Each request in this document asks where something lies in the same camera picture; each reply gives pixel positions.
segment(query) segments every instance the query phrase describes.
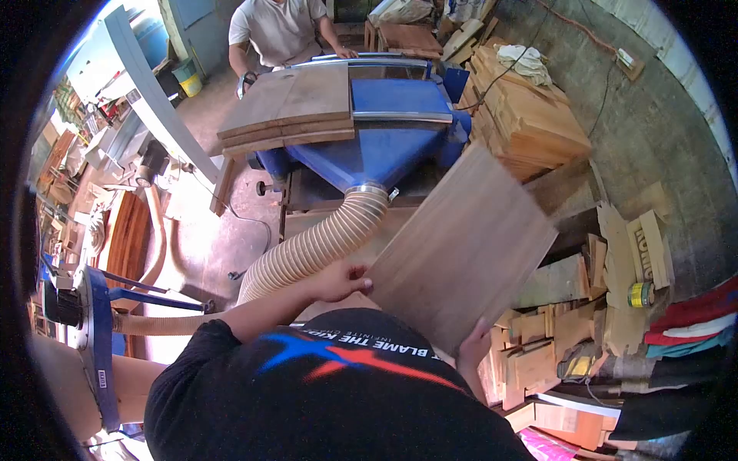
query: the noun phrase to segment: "yellow bucket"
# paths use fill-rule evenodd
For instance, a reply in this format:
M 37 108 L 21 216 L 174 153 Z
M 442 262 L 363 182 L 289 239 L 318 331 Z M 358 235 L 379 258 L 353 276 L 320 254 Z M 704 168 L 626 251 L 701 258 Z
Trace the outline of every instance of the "yellow bucket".
M 187 93 L 187 97 L 195 96 L 202 90 L 202 82 L 200 81 L 200 76 L 197 74 L 194 74 L 184 82 L 179 82 L 179 85 Z

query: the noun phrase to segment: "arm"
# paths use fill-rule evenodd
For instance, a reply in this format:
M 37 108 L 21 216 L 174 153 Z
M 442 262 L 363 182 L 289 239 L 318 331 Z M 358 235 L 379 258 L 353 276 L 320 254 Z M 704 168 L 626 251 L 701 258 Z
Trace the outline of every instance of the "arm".
M 289 325 L 315 301 L 338 302 L 355 291 L 368 290 L 371 280 L 361 278 L 366 267 L 341 260 L 321 272 L 267 297 L 236 306 L 221 319 L 240 342 L 253 340 L 277 325 Z
M 456 371 L 464 378 L 477 400 L 484 403 L 485 406 L 489 403 L 484 395 L 484 388 L 482 387 L 482 381 L 479 379 L 477 368 L 484 356 L 489 353 L 489 348 L 492 345 L 489 335 L 491 328 L 484 317 L 480 318 L 472 333 L 459 346 L 459 356 L 456 360 Z
M 246 63 L 246 51 L 248 48 L 248 41 L 228 46 L 228 62 L 238 77 L 250 70 L 249 65 Z
M 333 50 L 336 52 L 339 58 L 358 58 L 359 55 L 353 51 L 352 49 L 345 48 L 341 45 L 341 43 L 338 41 L 338 35 L 336 35 L 336 31 L 333 28 L 333 21 L 326 16 L 323 15 L 320 18 L 318 18 L 318 30 L 320 31 L 320 34 L 323 36 L 325 41 L 327 41 L 331 47 L 333 47 Z

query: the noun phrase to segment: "hand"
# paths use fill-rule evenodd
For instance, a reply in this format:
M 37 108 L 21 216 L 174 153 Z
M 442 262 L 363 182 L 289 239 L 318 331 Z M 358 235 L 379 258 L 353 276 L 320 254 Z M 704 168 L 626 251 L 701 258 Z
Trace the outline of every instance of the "hand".
M 471 370 L 477 369 L 479 362 L 489 353 L 489 348 L 492 346 L 491 330 L 492 324 L 487 319 L 480 317 L 477 320 L 474 330 L 459 346 L 459 356 L 456 360 L 457 369 L 461 367 L 468 367 Z
M 339 302 L 355 291 L 365 294 L 371 289 L 370 279 L 362 278 L 367 267 L 340 260 L 305 279 L 309 293 L 319 301 Z
M 336 52 L 336 56 L 338 56 L 341 59 L 349 59 L 349 58 L 358 58 L 359 54 L 352 49 L 348 49 L 345 46 L 339 46 L 338 48 L 334 49 Z

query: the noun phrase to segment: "flexible hose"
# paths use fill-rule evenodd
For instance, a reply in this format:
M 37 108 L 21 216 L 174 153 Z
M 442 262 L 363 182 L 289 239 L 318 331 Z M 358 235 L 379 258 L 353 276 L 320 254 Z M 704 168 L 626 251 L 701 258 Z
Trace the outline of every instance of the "flexible hose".
M 164 261 L 167 257 L 167 232 L 164 229 L 164 218 L 162 216 L 162 205 L 159 202 L 159 192 L 156 187 L 146 187 L 146 200 L 148 201 L 148 210 L 151 214 L 151 223 L 154 225 L 154 245 L 156 246 L 156 255 L 154 264 L 143 274 L 139 282 L 146 285 L 153 285 L 164 268 Z M 144 288 L 134 287 L 134 291 L 146 292 Z M 112 302 L 112 306 L 116 309 L 124 311 L 132 311 L 138 306 L 140 301 L 132 299 L 118 299 Z
M 144 317 L 113 311 L 113 331 L 134 336 L 185 336 L 222 313 L 192 317 Z
M 352 187 L 332 215 L 261 255 L 241 284 L 238 302 L 264 297 L 325 268 L 369 241 L 387 212 L 387 193 Z

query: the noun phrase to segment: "man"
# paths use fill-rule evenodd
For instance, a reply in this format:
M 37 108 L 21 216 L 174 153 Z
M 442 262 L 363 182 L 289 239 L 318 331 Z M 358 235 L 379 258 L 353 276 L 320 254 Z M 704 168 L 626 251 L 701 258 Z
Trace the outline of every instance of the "man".
M 244 89 L 248 89 L 248 82 L 256 78 L 246 63 L 249 41 L 264 66 L 282 69 L 322 53 L 315 41 L 315 24 L 339 58 L 357 57 L 338 41 L 320 0 L 246 0 L 242 3 L 231 18 L 228 61 L 239 77 L 249 73 Z
M 478 322 L 456 370 L 398 319 L 317 300 L 372 286 L 345 261 L 202 325 L 155 381 L 144 417 L 155 460 L 532 460 L 489 410 Z

